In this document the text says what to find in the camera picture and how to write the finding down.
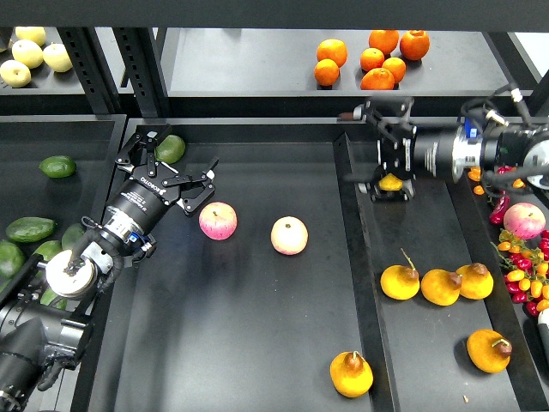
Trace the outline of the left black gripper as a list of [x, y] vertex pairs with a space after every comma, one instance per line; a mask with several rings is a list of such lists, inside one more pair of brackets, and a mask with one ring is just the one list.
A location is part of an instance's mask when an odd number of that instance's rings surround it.
[[[117, 168], [133, 174], [107, 201], [105, 228], [121, 240], [132, 233], [148, 235], [171, 206], [192, 216], [214, 195], [216, 156], [196, 175], [181, 173], [165, 162], [157, 169], [155, 150], [171, 131], [169, 124], [147, 133], [136, 131], [118, 151]], [[144, 166], [136, 167], [133, 156], [143, 150]]]

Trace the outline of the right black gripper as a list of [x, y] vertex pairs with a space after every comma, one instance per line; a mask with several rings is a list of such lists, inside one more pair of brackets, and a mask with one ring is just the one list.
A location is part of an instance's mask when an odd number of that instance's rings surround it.
[[456, 182], [462, 175], [455, 149], [462, 134], [460, 126], [413, 125], [413, 97], [368, 97], [350, 112], [338, 115], [339, 122], [361, 122], [377, 129], [377, 160], [370, 180], [345, 173], [372, 202], [407, 202], [414, 198], [412, 179], [433, 178]]

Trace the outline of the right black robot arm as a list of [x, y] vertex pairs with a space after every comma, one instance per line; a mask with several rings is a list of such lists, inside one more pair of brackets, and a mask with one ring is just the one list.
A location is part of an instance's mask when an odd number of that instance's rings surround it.
[[521, 91], [504, 87], [519, 114], [512, 122], [500, 114], [490, 97], [465, 102], [455, 120], [414, 119], [413, 98], [374, 96], [344, 112], [342, 123], [365, 124], [373, 138], [377, 165], [368, 177], [349, 173], [373, 201], [407, 201], [417, 178], [458, 182], [465, 171], [480, 170], [488, 194], [515, 191], [518, 179], [536, 189], [548, 188], [548, 123], [535, 123]]

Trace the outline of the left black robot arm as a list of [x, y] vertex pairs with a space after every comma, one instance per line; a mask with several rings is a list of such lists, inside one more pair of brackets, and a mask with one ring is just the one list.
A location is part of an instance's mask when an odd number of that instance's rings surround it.
[[49, 261], [34, 253], [1, 292], [3, 411], [23, 411], [34, 391], [78, 367], [94, 331], [90, 307], [124, 269], [154, 253], [151, 232], [171, 207], [191, 216], [213, 196], [218, 158], [195, 176], [157, 159], [171, 131], [166, 124], [134, 133], [115, 159], [127, 177], [102, 221], [82, 217], [86, 231], [71, 248]]

